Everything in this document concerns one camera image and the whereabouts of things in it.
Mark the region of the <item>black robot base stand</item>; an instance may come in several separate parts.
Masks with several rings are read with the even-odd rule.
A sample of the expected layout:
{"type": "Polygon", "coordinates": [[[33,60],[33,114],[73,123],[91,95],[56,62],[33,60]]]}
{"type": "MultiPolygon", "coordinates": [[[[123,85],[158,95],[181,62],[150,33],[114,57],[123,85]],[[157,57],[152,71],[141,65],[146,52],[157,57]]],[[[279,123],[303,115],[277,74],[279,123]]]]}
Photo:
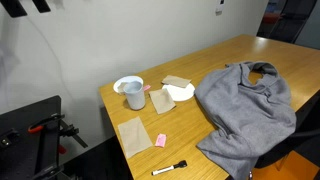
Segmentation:
{"type": "Polygon", "coordinates": [[[57,180],[60,137],[53,131],[30,134],[28,127],[61,113],[53,96],[0,115],[0,180],[57,180]]]}

